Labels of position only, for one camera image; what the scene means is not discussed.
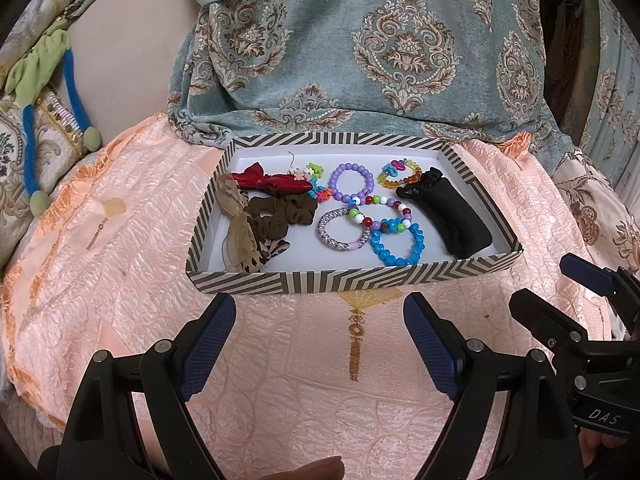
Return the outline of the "person's hand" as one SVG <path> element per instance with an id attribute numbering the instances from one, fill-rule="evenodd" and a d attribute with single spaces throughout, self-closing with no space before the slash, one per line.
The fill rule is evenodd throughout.
<path id="1" fill-rule="evenodd" d="M 345 465 L 341 456 L 331 456 L 294 470 L 270 474 L 262 480 L 342 480 L 344 474 Z"/>

